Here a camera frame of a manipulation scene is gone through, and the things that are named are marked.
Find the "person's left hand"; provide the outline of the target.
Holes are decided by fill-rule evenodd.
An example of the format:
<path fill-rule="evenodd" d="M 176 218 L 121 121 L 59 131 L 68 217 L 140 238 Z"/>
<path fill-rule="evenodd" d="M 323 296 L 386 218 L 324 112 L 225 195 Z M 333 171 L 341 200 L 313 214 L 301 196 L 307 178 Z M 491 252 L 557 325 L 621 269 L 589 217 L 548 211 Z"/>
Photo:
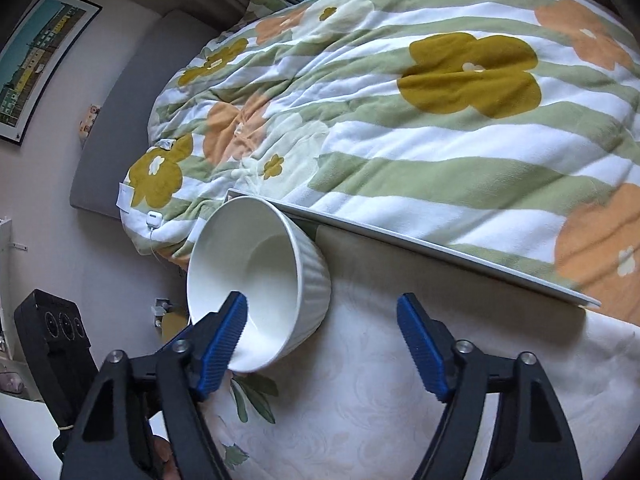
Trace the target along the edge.
<path fill-rule="evenodd" d="M 180 480 L 180 474 L 175 462 L 174 454 L 172 454 L 170 443 L 160 437 L 153 437 L 154 452 L 160 460 L 160 472 L 163 480 Z"/>

